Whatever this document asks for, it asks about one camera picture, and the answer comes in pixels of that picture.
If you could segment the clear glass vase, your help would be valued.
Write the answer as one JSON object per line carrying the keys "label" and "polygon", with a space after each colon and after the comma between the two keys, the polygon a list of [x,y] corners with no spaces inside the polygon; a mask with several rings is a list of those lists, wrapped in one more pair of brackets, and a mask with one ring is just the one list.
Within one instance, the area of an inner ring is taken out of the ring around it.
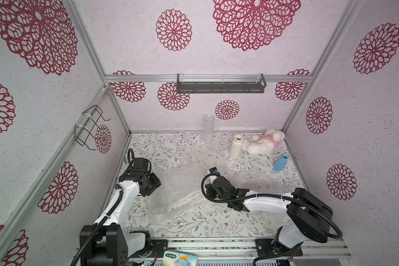
{"label": "clear glass vase", "polygon": [[215,133],[215,119],[213,115],[205,115],[203,119],[202,139],[205,143],[212,143]]}
{"label": "clear glass vase", "polygon": [[164,215],[167,212],[167,198],[165,195],[165,190],[163,188],[158,188],[154,191],[150,198],[150,214],[153,216]]}

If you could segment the bubble wrap sheet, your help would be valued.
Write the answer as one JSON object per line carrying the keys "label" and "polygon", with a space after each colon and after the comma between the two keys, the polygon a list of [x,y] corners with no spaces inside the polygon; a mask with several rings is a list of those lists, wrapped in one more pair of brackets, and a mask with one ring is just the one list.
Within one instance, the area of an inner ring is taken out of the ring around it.
{"label": "bubble wrap sheet", "polygon": [[155,175],[161,181],[160,187],[165,190],[167,212],[164,215],[153,216],[149,211],[150,223],[156,226],[179,215],[192,214],[201,210],[217,210],[218,206],[207,200],[201,191],[201,182],[209,174],[208,170],[213,167],[217,165],[196,162],[187,166],[156,171]]}

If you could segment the white cream vase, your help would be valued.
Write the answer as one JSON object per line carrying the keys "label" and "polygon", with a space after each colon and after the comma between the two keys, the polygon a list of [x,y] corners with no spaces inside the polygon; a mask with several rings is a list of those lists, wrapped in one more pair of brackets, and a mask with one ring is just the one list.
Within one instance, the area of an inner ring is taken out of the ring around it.
{"label": "white cream vase", "polygon": [[242,152],[243,136],[236,135],[231,143],[229,157],[231,160],[236,160],[239,154]]}

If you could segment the blue vase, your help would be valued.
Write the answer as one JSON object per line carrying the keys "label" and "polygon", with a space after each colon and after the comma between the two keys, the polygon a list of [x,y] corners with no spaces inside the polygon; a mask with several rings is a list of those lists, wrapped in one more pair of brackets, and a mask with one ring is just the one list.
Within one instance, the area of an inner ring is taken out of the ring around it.
{"label": "blue vase", "polygon": [[287,162],[288,159],[290,158],[290,156],[288,154],[283,154],[274,164],[273,164],[273,168],[276,171],[283,171],[286,166],[287,166]]}

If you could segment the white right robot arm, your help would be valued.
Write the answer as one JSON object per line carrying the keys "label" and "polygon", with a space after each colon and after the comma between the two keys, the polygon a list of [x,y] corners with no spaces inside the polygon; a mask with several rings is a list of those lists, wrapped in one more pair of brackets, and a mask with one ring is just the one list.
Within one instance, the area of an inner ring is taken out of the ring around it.
{"label": "white right robot arm", "polygon": [[277,230],[271,243],[278,251],[297,249],[305,241],[326,243],[329,238],[343,238],[341,229],[332,221],[333,210],[304,188],[283,195],[235,188],[214,167],[202,179],[201,192],[207,200],[225,203],[238,212],[258,211],[288,216],[290,223]]}

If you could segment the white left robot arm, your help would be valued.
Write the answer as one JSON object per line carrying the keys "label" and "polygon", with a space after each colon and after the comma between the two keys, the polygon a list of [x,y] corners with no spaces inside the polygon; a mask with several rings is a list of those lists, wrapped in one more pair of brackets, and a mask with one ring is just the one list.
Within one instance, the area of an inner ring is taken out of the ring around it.
{"label": "white left robot arm", "polygon": [[124,266],[135,253],[148,255],[153,247],[148,231],[132,231],[125,235],[121,227],[124,210],[136,198],[151,194],[161,186],[146,158],[133,158],[129,167],[115,184],[116,194],[105,211],[92,225],[85,225],[79,235],[80,247],[71,261],[72,266]]}

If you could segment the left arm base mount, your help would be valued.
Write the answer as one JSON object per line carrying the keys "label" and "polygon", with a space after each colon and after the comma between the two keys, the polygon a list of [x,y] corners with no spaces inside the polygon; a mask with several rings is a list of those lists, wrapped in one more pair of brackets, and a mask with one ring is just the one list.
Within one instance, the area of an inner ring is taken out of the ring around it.
{"label": "left arm base mount", "polygon": [[136,253],[134,253],[132,259],[161,259],[164,256],[164,252],[168,250],[167,239],[153,239],[150,244]]}

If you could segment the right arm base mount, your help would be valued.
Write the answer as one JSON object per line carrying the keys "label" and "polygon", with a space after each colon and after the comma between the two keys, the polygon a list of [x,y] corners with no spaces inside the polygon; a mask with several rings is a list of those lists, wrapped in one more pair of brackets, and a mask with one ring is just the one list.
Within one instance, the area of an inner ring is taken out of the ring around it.
{"label": "right arm base mount", "polygon": [[283,227],[278,228],[274,238],[261,238],[256,239],[256,249],[259,259],[272,259],[280,257],[295,257],[302,256],[303,251],[298,244],[295,249],[287,248],[279,242],[279,235]]}

